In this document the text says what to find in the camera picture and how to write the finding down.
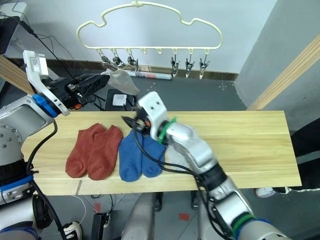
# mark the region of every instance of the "white hanger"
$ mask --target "white hanger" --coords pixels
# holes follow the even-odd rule
[[[97,26],[98,28],[102,28],[105,25],[107,25],[107,21],[105,19],[105,15],[107,15],[108,13],[111,13],[115,10],[118,9],[123,9],[123,8],[130,8],[130,7],[142,7],[143,5],[149,5],[149,6],[154,6],[154,7],[160,7],[160,8],[164,8],[164,9],[168,9],[170,11],[173,11],[175,13],[177,13],[179,15],[179,20],[180,23],[187,25],[187,26],[191,26],[194,22],[200,22],[203,24],[206,24],[212,28],[214,28],[220,37],[220,43],[217,46],[89,46],[86,45],[80,38],[80,30],[89,25],[89,24],[94,24],[95,26]],[[76,30],[76,36],[78,38],[78,40],[82,43],[83,46],[85,46],[88,49],[96,49],[98,52],[101,52],[101,49],[111,49],[111,50],[116,50],[116,49],[125,49],[128,53],[132,52],[132,49],[141,49],[142,52],[144,54],[147,54],[147,49],[155,49],[158,54],[162,54],[162,50],[163,49],[171,49],[173,51],[174,54],[177,54],[178,50],[182,50],[182,49],[187,49],[189,51],[190,54],[192,54],[194,52],[194,50],[204,50],[204,53],[206,55],[209,54],[210,50],[213,49],[218,49],[221,47],[222,42],[223,42],[223,36],[222,36],[222,32],[220,31],[220,29],[214,25],[213,23],[203,20],[201,18],[193,18],[190,22],[184,21],[182,19],[182,15],[180,13],[179,10],[171,7],[171,6],[167,6],[167,5],[163,5],[163,4],[159,4],[159,3],[155,3],[155,2],[148,2],[148,1],[133,1],[132,3],[128,3],[128,4],[123,4],[123,5],[118,5],[112,8],[109,8],[107,10],[105,10],[104,12],[101,13],[101,18],[103,23],[98,24],[95,21],[86,21],[83,24],[81,24],[77,30]]]

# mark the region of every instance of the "white label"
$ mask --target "white label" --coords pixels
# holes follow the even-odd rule
[[[112,105],[113,106],[123,106],[126,105],[127,95],[125,94],[115,94],[113,96]]]
[[[34,72],[40,72],[40,63],[37,57],[30,57],[32,70]]]

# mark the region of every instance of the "red tape mark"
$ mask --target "red tape mark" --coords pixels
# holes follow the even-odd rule
[[[101,208],[101,204],[100,203],[95,203],[94,204],[94,210],[96,213],[100,213],[100,208]]]
[[[189,221],[190,217],[188,213],[179,213],[179,219],[182,221]]]

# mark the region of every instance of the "wooden beam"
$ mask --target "wooden beam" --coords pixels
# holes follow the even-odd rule
[[[0,55],[0,78],[27,94],[34,94],[27,79],[27,74],[2,55]]]
[[[320,59],[320,34],[290,63],[290,65],[264,90],[247,108],[261,110],[297,80],[305,71]]]

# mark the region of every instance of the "blue sock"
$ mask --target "blue sock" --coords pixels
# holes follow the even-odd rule
[[[142,145],[142,135],[137,132],[139,142]],[[133,130],[119,145],[119,174],[123,181],[134,182],[141,176],[142,152],[135,141]]]
[[[166,147],[164,145],[153,140],[150,136],[143,138],[143,149],[153,158],[162,162],[165,161],[165,154],[162,155],[165,148]],[[158,163],[150,160],[147,156],[142,154],[142,172],[146,177],[153,178],[158,176],[162,172],[162,169]]]

